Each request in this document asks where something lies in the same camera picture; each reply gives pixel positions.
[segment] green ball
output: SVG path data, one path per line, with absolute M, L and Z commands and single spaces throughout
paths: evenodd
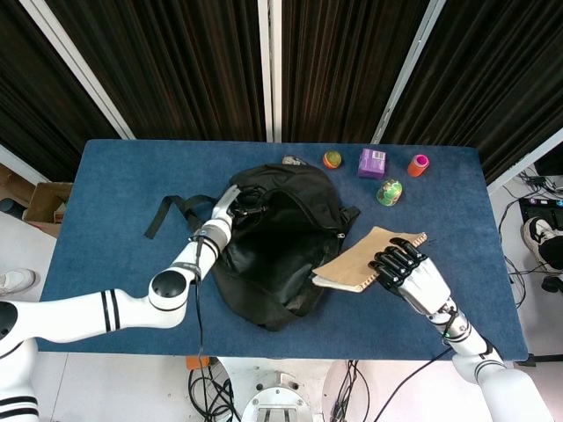
M 401 182 L 393 178 L 384 181 L 377 191 L 377 200 L 386 207 L 395 205 L 403 192 Z

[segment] orange object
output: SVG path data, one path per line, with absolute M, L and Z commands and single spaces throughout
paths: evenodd
M 417 154 L 413 157 L 413 161 L 408 165 L 408 174 L 414 178 L 418 178 L 430 165 L 430 160 L 427 156 Z
M 201 356 L 201 366 L 208 367 L 209 366 L 209 357 L 208 356 Z M 186 356 L 186 367 L 188 370 L 193 371 L 194 369 L 200 368 L 200 360 L 197 359 L 197 356 Z

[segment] electronic device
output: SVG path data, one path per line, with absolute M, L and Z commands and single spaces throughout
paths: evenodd
M 563 230 L 563 200 L 547 200 L 544 198 L 521 198 L 518 200 L 524 222 L 539 217 L 556 230 Z

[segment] cardboard box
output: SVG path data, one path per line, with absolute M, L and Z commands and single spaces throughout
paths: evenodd
M 0 164 L 0 200 L 10 198 L 28 207 L 34 189 L 33 184 Z
M 71 191 L 72 183 L 39 183 L 24 214 L 24 222 L 58 237 L 61 224 L 55 223 L 54 214 L 61 204 L 69 200 Z

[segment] purple box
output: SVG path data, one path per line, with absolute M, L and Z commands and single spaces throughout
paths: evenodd
M 385 174 L 385 153 L 364 148 L 360 156 L 358 176 L 361 178 L 383 178 Z

